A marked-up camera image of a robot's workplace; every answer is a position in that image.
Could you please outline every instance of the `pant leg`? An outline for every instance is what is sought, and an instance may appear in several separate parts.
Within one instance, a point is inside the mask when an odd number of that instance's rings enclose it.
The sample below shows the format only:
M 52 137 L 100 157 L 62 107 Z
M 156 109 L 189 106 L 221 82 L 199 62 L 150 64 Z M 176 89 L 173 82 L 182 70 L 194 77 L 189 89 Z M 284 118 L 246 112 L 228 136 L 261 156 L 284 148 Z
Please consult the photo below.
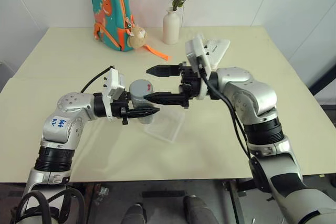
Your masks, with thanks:
M 124 215 L 121 224 L 145 224 L 146 216 L 140 204 L 131 206 Z
M 183 199 L 185 218 L 189 224 L 219 224 L 206 203 L 196 196 Z

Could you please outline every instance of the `white vase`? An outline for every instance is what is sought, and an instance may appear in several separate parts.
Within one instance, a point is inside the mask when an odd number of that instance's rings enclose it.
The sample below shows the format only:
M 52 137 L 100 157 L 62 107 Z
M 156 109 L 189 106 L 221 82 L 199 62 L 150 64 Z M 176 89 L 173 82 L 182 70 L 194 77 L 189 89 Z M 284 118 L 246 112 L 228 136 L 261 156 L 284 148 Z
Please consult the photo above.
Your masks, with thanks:
M 180 17 L 172 7 L 168 8 L 167 12 L 163 18 L 163 42 L 167 45 L 173 45 L 179 40 Z

